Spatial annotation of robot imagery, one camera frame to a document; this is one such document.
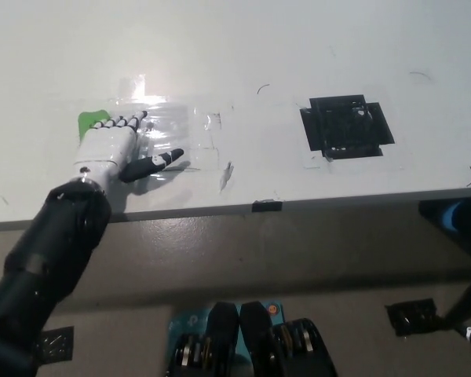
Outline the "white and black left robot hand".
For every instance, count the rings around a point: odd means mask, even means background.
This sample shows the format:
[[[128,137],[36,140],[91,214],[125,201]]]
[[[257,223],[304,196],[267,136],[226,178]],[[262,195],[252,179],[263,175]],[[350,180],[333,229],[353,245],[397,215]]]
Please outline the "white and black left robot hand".
[[[135,158],[138,130],[147,115],[146,111],[140,111],[127,117],[95,122],[86,131],[78,148],[73,179],[90,183],[106,192],[116,180],[123,183],[140,180],[180,159],[184,155],[181,148],[142,159]]]

